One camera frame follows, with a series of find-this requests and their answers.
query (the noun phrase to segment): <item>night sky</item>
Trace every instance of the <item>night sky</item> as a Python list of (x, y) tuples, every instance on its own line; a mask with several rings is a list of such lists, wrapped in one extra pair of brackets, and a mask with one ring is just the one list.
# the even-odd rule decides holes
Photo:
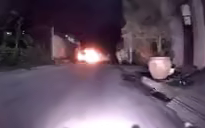
[(107, 47), (119, 41), (124, 23), (121, 0), (14, 0), (12, 6), (31, 27), (53, 25), (58, 32), (97, 40)]

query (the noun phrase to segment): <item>sidewalk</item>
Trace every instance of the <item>sidewalk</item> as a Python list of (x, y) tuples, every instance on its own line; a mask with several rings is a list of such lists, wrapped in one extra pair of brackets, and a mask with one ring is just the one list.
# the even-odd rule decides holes
[(187, 88), (173, 87), (143, 77), (143, 83), (164, 93), (172, 101), (168, 107), (177, 112), (185, 122), (191, 122), (199, 128), (205, 128), (205, 71), (191, 78), (194, 83)]

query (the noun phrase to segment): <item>bright light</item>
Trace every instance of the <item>bright light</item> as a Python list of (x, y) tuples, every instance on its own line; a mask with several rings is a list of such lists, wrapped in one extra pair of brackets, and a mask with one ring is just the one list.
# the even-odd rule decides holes
[(85, 49), (83, 53), (78, 52), (77, 59), (79, 61), (86, 61), (89, 64), (95, 64), (101, 60), (101, 56), (94, 49)]
[(69, 120), (56, 128), (131, 128), (134, 123), (123, 118), (98, 118)]

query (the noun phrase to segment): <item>road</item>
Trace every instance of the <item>road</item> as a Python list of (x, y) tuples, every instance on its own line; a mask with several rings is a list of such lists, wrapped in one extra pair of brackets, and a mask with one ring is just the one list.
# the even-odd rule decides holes
[(0, 74), (0, 128), (181, 128), (116, 66), (47, 66)]

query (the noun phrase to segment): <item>white object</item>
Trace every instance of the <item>white object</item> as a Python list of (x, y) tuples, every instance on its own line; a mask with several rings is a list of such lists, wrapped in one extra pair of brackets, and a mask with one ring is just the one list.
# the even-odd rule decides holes
[(66, 56), (65, 53), (65, 42), (64, 40), (57, 36), (52, 36), (52, 59), (64, 58)]
[(165, 79), (171, 72), (170, 57), (151, 57), (149, 61), (149, 71), (154, 79)]
[(188, 4), (184, 4), (181, 6), (182, 16), (184, 18), (185, 25), (192, 25), (191, 22), (191, 8)]

